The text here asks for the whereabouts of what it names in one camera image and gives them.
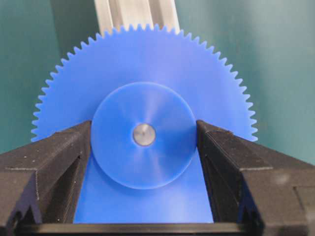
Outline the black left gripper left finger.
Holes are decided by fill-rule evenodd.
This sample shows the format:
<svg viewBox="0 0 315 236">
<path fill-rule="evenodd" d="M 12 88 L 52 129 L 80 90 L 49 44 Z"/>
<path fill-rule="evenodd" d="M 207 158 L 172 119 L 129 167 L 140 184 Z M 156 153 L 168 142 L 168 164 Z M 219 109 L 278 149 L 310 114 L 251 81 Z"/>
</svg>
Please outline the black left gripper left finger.
<svg viewBox="0 0 315 236">
<path fill-rule="evenodd" d="M 72 223 L 91 153 L 91 122 L 0 156 L 0 229 Z"/>
</svg>

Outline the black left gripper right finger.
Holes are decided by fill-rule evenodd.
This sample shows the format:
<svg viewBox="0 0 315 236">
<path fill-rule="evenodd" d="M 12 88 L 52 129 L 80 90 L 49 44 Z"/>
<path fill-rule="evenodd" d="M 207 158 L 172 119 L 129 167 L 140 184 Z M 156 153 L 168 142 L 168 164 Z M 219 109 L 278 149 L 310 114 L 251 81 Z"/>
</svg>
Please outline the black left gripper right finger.
<svg viewBox="0 0 315 236">
<path fill-rule="evenodd" d="M 197 121 L 197 149 L 216 223 L 255 233 L 315 230 L 315 167 Z"/>
</svg>

